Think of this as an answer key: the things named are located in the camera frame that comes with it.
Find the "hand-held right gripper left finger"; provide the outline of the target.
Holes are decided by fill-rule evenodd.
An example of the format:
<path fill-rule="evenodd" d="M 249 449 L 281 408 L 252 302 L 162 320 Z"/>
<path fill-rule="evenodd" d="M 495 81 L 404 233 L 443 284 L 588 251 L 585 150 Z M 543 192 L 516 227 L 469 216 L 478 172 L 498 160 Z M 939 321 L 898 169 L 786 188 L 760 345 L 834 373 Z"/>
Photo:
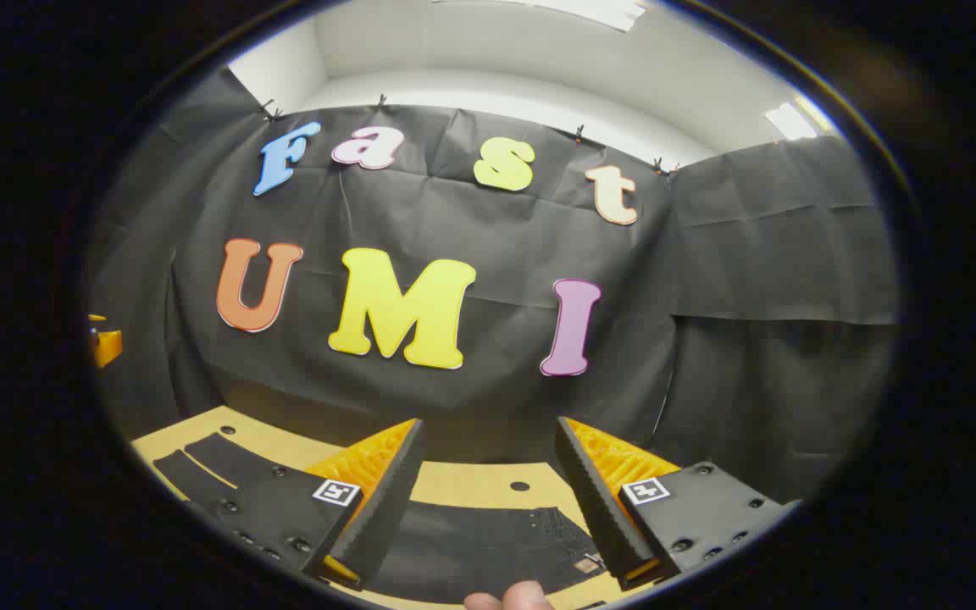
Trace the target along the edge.
<path fill-rule="evenodd" d="M 263 458 L 219 434 L 190 455 L 231 484 L 205 507 L 221 528 L 295 575 L 359 591 L 395 540 L 424 456 L 410 419 L 306 469 Z"/>

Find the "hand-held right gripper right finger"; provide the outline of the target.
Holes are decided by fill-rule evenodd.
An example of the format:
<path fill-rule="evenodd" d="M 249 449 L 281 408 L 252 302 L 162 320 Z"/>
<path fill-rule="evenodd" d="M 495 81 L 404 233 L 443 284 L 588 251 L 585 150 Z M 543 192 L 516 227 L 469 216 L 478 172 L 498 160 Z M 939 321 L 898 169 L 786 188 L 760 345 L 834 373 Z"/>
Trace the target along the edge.
<path fill-rule="evenodd" d="M 594 545 L 621 590 L 674 578 L 760 538 L 797 509 L 715 463 L 679 467 L 569 417 L 555 452 Z"/>

